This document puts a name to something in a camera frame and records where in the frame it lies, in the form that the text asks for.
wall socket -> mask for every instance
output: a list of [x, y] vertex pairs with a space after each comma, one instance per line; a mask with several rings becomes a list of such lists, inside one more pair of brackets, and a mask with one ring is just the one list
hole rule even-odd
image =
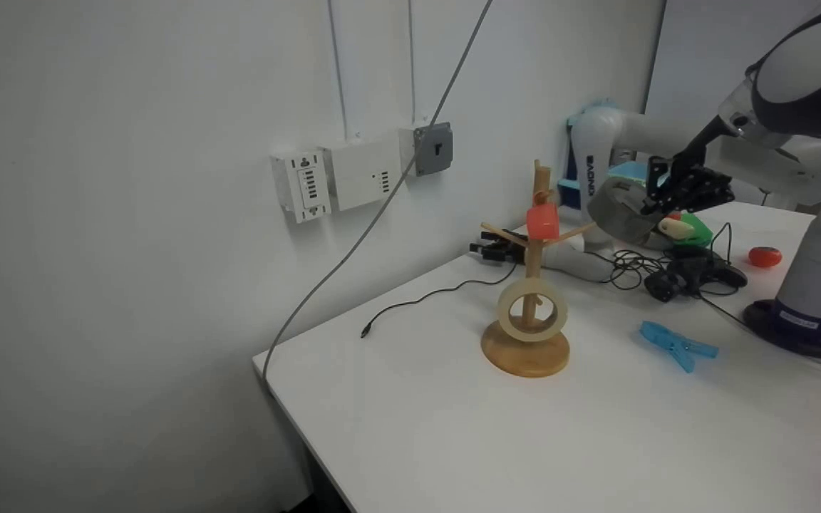
[[412, 169], [417, 176], [449, 169], [456, 156], [456, 136], [449, 121], [412, 127]]
[[332, 197], [338, 210], [381, 203], [402, 176], [402, 141], [397, 133], [327, 149]]
[[293, 217], [297, 224], [330, 214], [325, 153], [318, 149], [277, 153], [270, 156], [270, 169], [280, 206]]

wooden stand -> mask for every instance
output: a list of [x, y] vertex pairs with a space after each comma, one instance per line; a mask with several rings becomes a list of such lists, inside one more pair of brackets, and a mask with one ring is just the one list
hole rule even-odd
[[[536, 206], [549, 203], [549, 169], [545, 166], [536, 166], [536, 174], [533, 174], [533, 203]], [[528, 278], [541, 275], [541, 251], [545, 251], [545, 243], [528, 237], [528, 245], [523, 245]], [[536, 318], [536, 307], [541, 298], [536, 294], [523, 294], [521, 301], [523, 301], [521, 317], [513, 317], [509, 310], [498, 310], [496, 317], [509, 317], [509, 322], [519, 330], [539, 330], [541, 318]], [[552, 377], [569, 358], [569, 341], [565, 338], [565, 332], [552, 330], [546, 332], [546, 338], [521, 341], [513, 332], [506, 332], [501, 322], [493, 322], [485, 330], [481, 351], [496, 368], [515, 372], [515, 377]]]

blue object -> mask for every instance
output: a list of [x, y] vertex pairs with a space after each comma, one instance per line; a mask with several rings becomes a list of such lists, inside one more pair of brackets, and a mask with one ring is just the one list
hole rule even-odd
[[619, 166], [606, 169], [606, 176], [620, 176], [620, 180], [632, 180], [632, 183], [645, 184], [646, 161], [645, 160], [619, 161]]
[[639, 332], [640, 332], [640, 338], [666, 351], [684, 372], [694, 369], [694, 358], [717, 358], [717, 352], [720, 352], [714, 345], [703, 345], [703, 341], [677, 337], [657, 322], [640, 322]]

cable on wall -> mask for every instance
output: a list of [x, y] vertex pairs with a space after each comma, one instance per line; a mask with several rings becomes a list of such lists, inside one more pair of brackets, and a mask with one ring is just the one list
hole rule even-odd
[[412, 0], [408, 0], [408, 52], [411, 52], [411, 59], [408, 59], [408, 72], [411, 72], [411, 124], [418, 121], [418, 92], [417, 92], [417, 30], [412, 30]]
[[[449, 72], [449, 79], [448, 79], [439, 103], [435, 103], [432, 119], [428, 121], [431, 127], [439, 121], [439, 113], [442, 113], [449, 92], [456, 89], [456, 79], [459, 79], [459, 74], [461, 74], [461, 69], [465, 69], [465, 62], [468, 62], [468, 56], [469, 56], [469, 47], [472, 47], [472, 43], [475, 43], [475, 35], [478, 35], [478, 27], [485, 26], [491, 7], [493, 7], [493, 0], [485, 0], [481, 10], [478, 10], [478, 16], [475, 16], [475, 26], [472, 26], [472, 30], [469, 30], [469, 36], [468, 36], [468, 43], [465, 43], [465, 52], [461, 52], [456, 69]], [[287, 318], [283, 322], [283, 328], [277, 330], [277, 337], [273, 337], [270, 345], [267, 345], [267, 352], [265, 352], [265, 362], [261, 362], [261, 381], [267, 381], [267, 368], [270, 368], [273, 351], [277, 351], [277, 345], [284, 338], [284, 332], [287, 332], [287, 328], [293, 324], [293, 318], [298, 317], [298, 310], [325, 287], [325, 283], [327, 283], [337, 271], [342, 271], [342, 267], [351, 263], [351, 257], [360, 251], [360, 245], [362, 245], [362, 243], [369, 237], [369, 231], [379, 224], [381, 214], [388, 210], [388, 206], [391, 206], [394, 197], [398, 194], [398, 188], [402, 188], [402, 183], [408, 180], [411, 169], [412, 169], [412, 156], [408, 160], [398, 183], [391, 188], [391, 194], [385, 197], [385, 203], [379, 206], [379, 210], [374, 214], [374, 220], [365, 224], [365, 231], [355, 237], [355, 243], [348, 248], [348, 254], [344, 254], [344, 257], [297, 301], [297, 307], [287, 314]]]
[[330, 53], [332, 53], [337, 103], [342, 107], [342, 130], [344, 130], [344, 140], [351, 140], [344, 72], [342, 72], [342, 47], [338, 47], [337, 20], [332, 20], [332, 0], [327, 0], [327, 35], [330, 35]]

red object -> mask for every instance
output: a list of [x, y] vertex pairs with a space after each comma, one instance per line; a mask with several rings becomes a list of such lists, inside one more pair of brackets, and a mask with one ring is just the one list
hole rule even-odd
[[559, 208], [556, 206], [531, 206], [528, 208], [528, 238], [552, 243], [559, 238]]
[[746, 258], [750, 258], [753, 267], [776, 267], [780, 263], [780, 251], [759, 245], [759, 248], [750, 248]]

